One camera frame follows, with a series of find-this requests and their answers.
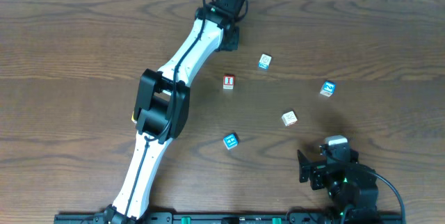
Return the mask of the red letter I block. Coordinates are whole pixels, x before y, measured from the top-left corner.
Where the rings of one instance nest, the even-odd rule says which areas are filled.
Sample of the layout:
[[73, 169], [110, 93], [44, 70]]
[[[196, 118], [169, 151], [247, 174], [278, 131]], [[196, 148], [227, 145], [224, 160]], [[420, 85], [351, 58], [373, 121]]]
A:
[[222, 87], [225, 90], [233, 90], [234, 89], [234, 81], [235, 81], [235, 76], [234, 75], [225, 75], [223, 77], [223, 85], [222, 85]]

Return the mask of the blue number 2 block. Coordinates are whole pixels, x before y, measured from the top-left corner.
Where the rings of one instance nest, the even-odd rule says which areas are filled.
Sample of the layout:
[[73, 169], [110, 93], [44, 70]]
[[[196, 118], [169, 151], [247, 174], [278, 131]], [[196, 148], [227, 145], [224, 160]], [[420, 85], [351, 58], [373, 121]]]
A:
[[336, 89], [336, 83], [325, 81], [321, 87], [320, 94], [326, 97], [331, 97]]

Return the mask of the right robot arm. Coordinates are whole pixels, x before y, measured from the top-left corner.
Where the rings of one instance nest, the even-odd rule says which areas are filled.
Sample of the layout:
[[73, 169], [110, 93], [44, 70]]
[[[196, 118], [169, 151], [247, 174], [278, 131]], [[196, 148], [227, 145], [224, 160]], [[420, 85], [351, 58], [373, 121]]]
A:
[[349, 147], [321, 146], [322, 161], [310, 161], [298, 151], [299, 181], [314, 191], [325, 189], [340, 213], [351, 219], [377, 214], [378, 187], [374, 170], [358, 163], [358, 152]]

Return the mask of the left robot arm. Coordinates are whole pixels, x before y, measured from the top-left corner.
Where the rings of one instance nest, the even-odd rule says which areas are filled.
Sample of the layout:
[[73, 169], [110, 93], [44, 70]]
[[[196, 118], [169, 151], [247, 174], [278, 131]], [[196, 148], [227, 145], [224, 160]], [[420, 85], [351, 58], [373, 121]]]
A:
[[197, 9], [192, 31], [175, 55], [142, 74], [132, 115], [136, 146], [124, 184], [104, 212], [105, 223], [136, 223], [146, 212], [163, 154], [187, 121], [193, 79], [213, 52], [237, 48], [241, 9], [221, 2]]

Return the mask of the white M letter block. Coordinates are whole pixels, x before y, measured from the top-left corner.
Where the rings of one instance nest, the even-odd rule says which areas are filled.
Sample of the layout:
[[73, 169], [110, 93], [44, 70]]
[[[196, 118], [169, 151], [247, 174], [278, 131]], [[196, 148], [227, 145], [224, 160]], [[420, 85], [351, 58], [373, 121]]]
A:
[[286, 127], [297, 123], [298, 118], [294, 112], [294, 110], [286, 111], [281, 117], [284, 125]]

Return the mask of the white blue-sided block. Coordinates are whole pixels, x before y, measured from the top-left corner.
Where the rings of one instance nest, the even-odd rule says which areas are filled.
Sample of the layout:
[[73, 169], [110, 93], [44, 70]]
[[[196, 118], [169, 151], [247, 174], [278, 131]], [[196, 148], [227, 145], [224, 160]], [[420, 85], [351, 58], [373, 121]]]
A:
[[272, 57], [267, 55], [267, 54], [262, 54], [260, 59], [259, 59], [259, 63], [258, 66], [261, 69], [267, 70], [270, 66], [270, 63], [272, 61]]

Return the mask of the blue top block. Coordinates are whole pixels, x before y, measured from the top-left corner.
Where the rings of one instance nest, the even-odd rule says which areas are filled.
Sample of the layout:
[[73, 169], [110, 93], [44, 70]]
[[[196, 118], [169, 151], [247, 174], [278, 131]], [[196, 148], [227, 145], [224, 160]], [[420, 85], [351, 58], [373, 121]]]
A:
[[235, 133], [229, 134], [223, 138], [225, 147], [230, 150], [238, 145], [238, 137]]

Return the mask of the yellow block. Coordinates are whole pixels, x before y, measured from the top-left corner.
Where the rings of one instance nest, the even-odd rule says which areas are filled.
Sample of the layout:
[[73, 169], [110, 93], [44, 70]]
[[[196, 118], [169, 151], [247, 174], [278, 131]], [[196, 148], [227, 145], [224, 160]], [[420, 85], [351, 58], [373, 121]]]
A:
[[134, 124], [137, 124], [137, 119], [135, 119], [134, 111], [133, 111], [133, 113], [132, 113], [131, 120], [132, 120], [132, 122], [133, 122]]

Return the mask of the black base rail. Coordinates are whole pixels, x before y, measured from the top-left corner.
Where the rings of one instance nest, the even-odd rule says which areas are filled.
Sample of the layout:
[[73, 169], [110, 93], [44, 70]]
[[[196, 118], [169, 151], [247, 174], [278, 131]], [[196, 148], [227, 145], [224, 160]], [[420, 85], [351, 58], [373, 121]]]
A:
[[339, 215], [292, 211], [287, 214], [174, 214], [152, 212], [136, 221], [146, 224], [308, 224], [308, 223], [401, 223], [397, 215], [359, 218], [351, 211]]

